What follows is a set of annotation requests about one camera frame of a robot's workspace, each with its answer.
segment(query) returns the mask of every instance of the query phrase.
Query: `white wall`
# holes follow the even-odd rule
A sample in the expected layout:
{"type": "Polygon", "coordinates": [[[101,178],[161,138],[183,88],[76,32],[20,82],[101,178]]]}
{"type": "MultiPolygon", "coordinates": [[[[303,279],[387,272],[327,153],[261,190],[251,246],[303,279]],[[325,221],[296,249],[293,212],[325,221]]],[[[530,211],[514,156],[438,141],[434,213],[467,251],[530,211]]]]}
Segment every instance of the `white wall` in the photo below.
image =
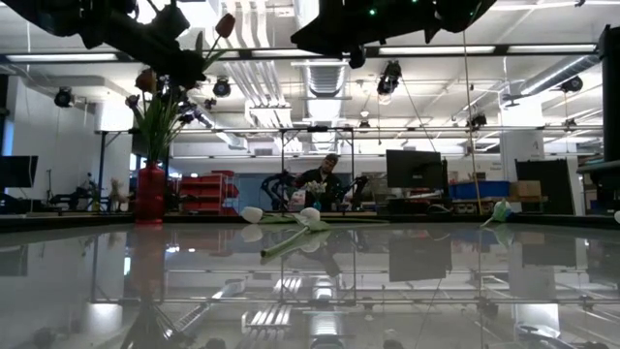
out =
{"type": "MultiPolygon", "coordinates": [[[[22,189],[31,199],[45,199],[49,187],[47,170],[51,170],[51,190],[54,194],[70,194],[87,179],[87,173],[97,177],[101,136],[94,133],[100,122],[95,110],[60,109],[49,96],[35,91],[20,77],[9,80],[8,106],[13,122],[12,155],[37,155],[39,162],[32,189],[22,189]]],[[[131,136],[118,137],[106,149],[104,187],[115,176],[128,181],[131,136]]],[[[18,188],[10,189],[15,197],[24,197],[18,188]]]]}

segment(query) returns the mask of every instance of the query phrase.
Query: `black shirt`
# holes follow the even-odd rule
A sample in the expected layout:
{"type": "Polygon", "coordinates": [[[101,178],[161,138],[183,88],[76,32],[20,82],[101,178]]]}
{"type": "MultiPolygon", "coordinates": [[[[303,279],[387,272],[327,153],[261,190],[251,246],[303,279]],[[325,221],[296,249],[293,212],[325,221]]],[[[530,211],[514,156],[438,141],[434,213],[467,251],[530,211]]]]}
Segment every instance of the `black shirt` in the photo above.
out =
{"type": "MultiPolygon", "coordinates": [[[[315,169],[304,172],[301,176],[299,176],[295,180],[295,185],[300,188],[306,183],[310,183],[312,181],[316,181],[317,183],[327,183],[325,187],[325,192],[321,194],[321,211],[330,211],[331,204],[336,202],[336,194],[338,190],[342,187],[340,179],[334,174],[328,174],[325,179],[321,176],[321,169],[315,169]]],[[[312,207],[315,203],[315,198],[312,193],[306,192],[306,203],[305,207],[312,207]]]]}

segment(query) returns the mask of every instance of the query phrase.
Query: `red vase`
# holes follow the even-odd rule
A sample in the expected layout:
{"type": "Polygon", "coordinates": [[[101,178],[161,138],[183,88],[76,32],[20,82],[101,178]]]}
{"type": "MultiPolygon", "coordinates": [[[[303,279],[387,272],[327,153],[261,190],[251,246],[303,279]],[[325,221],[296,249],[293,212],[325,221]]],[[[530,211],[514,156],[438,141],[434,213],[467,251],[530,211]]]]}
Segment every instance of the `red vase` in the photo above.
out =
{"type": "Polygon", "coordinates": [[[138,172],[138,193],[136,195],[136,223],[161,224],[163,222],[164,185],[166,174],[157,163],[147,163],[138,172]]]}

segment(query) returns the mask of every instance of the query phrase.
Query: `cardboard box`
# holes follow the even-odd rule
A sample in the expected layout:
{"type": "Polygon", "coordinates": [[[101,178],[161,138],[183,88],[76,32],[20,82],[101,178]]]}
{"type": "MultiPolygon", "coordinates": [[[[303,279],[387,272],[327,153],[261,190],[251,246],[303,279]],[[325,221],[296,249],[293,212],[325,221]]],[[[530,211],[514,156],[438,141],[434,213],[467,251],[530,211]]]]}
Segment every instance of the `cardboard box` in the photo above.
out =
{"type": "Polygon", "coordinates": [[[511,183],[511,197],[540,197],[541,182],[538,180],[519,180],[516,183],[511,183]]]}

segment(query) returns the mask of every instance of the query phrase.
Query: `glass surface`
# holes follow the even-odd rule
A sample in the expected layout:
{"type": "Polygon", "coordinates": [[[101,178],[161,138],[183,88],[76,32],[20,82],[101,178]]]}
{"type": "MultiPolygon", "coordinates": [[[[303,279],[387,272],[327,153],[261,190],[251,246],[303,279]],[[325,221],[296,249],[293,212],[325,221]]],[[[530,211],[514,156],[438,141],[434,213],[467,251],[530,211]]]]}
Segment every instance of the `glass surface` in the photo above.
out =
{"type": "Polygon", "coordinates": [[[160,337],[182,332],[191,348],[214,338],[229,348],[620,342],[615,232],[332,223],[274,252],[297,231],[177,224],[4,235],[0,340],[120,348],[151,304],[160,337]]]}

